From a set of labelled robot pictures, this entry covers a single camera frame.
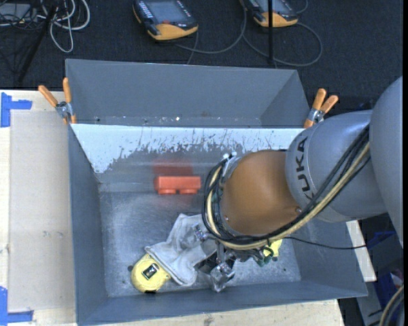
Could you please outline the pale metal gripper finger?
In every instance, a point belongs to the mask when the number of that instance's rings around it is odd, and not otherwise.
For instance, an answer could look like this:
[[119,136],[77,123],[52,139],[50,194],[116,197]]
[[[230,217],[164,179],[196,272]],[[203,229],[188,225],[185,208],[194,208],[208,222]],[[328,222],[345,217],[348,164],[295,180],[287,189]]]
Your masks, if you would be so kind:
[[196,223],[191,227],[190,246],[197,247],[203,244],[208,239],[208,232],[201,229],[201,226]]
[[222,262],[209,273],[211,288],[216,293],[225,289],[226,284],[235,276],[235,271],[227,262]]

